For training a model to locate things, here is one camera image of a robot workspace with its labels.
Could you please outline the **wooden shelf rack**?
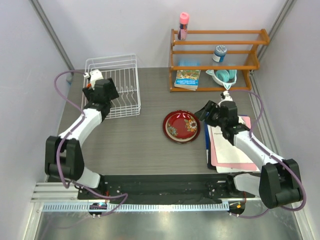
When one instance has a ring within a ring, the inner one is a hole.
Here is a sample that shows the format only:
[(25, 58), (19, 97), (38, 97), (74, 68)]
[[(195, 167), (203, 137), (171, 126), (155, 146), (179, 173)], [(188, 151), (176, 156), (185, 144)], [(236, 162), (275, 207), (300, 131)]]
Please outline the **wooden shelf rack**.
[(231, 90), (251, 90), (250, 73), (260, 68), (257, 51), (267, 46), (270, 37), (260, 30), (189, 30), (186, 40), (178, 39), (178, 30), (170, 31), (169, 48), (169, 90), (183, 92), (175, 86), (179, 71), (187, 73), (199, 70), (198, 92), (222, 92), (224, 86), (211, 77), (205, 77), (207, 70), (236, 70)]

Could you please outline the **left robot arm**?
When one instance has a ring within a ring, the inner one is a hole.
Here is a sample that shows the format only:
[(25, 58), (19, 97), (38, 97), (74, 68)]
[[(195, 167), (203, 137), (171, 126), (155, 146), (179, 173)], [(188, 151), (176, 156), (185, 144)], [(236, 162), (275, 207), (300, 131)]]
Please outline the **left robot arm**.
[(107, 192), (101, 184), (101, 175), (85, 167), (82, 144), (91, 132), (100, 125), (112, 107), (112, 100), (119, 97), (111, 77), (96, 80), (82, 89), (88, 103), (79, 118), (58, 136), (49, 136), (45, 143), (44, 171), (48, 176), (63, 181), (74, 181), (89, 187), (89, 194), (100, 200)]

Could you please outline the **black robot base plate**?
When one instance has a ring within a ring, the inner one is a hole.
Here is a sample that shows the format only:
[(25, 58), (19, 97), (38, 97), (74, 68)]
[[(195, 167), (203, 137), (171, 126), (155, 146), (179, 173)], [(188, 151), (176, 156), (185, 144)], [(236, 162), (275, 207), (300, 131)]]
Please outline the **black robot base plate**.
[(107, 196), (128, 194), (127, 204), (200, 204), (215, 203), (220, 199), (255, 198), (231, 188), (227, 173), (105, 175)]

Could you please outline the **blue clipboard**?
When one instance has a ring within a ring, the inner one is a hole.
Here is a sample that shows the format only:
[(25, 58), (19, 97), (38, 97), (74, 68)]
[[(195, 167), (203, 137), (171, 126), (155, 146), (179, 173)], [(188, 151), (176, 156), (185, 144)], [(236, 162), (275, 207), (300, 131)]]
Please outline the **blue clipboard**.
[(205, 135), (205, 148), (206, 148), (206, 164), (207, 168), (210, 170), (216, 170), (216, 167), (212, 165), (211, 162), (211, 141), (208, 130), (208, 125), (204, 123), (204, 135)]

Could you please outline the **blue lid jar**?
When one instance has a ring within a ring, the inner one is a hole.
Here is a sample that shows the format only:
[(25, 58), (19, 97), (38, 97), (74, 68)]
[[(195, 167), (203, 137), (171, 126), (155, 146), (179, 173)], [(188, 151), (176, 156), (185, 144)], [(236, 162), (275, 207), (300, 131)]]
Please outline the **blue lid jar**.
[(214, 49), (212, 60), (217, 63), (222, 63), (227, 54), (227, 47), (224, 45), (217, 45)]

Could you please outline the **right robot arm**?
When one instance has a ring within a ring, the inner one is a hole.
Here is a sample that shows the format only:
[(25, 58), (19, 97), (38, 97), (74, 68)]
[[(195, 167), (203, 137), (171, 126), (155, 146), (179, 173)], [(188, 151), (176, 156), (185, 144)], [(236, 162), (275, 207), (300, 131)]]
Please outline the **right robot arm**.
[(260, 171), (259, 177), (249, 173), (234, 176), (225, 186), (230, 197), (236, 198), (248, 192), (260, 197), (268, 209), (285, 209), (288, 204), (300, 202), (301, 205), (295, 208), (299, 211), (306, 205), (307, 195), (298, 163), (277, 156), (258, 141), (252, 130), (240, 121), (234, 101), (215, 103), (210, 100), (195, 116), (209, 126), (219, 127), (223, 137), (245, 153)]

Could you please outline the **clear plastic box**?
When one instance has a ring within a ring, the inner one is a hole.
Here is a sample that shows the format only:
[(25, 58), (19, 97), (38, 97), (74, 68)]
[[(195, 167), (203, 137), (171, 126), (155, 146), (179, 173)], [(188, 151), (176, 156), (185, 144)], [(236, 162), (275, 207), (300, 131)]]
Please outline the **clear plastic box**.
[(191, 58), (182, 58), (178, 61), (179, 67), (198, 67), (200, 64), (199, 60)]

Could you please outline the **pink cap bottle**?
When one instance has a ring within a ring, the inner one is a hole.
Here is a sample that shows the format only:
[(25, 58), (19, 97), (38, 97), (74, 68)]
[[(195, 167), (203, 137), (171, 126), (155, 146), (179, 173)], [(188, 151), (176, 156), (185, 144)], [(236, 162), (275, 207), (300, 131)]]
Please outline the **pink cap bottle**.
[(184, 41), (187, 38), (189, 19), (190, 15), (186, 12), (182, 12), (179, 16), (179, 29), (177, 38), (180, 41)]

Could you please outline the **colourful book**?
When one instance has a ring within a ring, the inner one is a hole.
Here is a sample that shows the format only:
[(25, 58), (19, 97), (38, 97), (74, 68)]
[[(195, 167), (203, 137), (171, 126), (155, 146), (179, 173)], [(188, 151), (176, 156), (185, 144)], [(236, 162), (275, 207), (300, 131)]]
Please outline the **colourful book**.
[(199, 86), (200, 70), (177, 70), (174, 86), (196, 91)]

